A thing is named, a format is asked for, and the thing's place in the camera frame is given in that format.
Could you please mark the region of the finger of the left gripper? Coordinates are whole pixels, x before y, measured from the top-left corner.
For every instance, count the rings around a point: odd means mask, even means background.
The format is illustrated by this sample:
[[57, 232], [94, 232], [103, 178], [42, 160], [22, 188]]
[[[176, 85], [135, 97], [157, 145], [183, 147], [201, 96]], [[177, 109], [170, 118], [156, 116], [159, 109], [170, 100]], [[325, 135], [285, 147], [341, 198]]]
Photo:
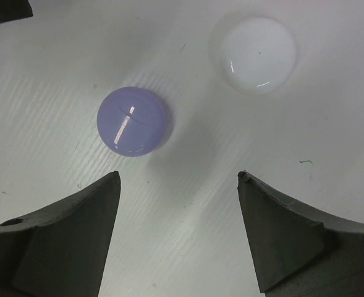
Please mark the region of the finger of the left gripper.
[[0, 0], [0, 24], [33, 17], [28, 0]]

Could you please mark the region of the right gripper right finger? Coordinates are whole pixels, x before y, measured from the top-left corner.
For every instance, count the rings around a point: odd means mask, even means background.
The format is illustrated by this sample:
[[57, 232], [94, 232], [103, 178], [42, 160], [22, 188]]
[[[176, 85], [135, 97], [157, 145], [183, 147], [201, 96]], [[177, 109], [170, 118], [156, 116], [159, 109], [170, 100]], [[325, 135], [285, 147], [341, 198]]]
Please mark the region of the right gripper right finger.
[[318, 210], [242, 171], [238, 195], [266, 296], [364, 296], [364, 224]]

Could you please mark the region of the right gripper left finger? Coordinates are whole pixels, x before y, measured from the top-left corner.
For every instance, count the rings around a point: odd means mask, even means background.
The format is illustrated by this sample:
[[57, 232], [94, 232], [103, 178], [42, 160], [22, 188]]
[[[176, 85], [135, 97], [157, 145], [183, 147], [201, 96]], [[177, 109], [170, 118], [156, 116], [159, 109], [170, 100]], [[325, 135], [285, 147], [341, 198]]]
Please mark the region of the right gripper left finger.
[[113, 171], [0, 224], [0, 296], [98, 296], [120, 195]]

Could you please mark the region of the purple charging case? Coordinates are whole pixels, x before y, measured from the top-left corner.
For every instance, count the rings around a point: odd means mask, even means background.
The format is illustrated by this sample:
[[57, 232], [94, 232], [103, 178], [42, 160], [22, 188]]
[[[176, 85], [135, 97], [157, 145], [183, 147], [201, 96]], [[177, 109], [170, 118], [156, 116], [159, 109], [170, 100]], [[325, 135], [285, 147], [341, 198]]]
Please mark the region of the purple charging case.
[[110, 150], [124, 157], [140, 157], [167, 141], [173, 119], [159, 95], [140, 87], [122, 87], [103, 100], [96, 125]]

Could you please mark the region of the white charging case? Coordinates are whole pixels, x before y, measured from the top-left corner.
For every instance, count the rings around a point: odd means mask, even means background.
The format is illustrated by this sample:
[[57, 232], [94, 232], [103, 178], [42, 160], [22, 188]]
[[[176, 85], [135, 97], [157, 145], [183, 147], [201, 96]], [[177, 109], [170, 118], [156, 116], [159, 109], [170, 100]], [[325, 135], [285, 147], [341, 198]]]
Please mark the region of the white charging case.
[[219, 63], [230, 86], [249, 95], [264, 95], [286, 82], [296, 60], [295, 39], [283, 24], [250, 17], [224, 37]]

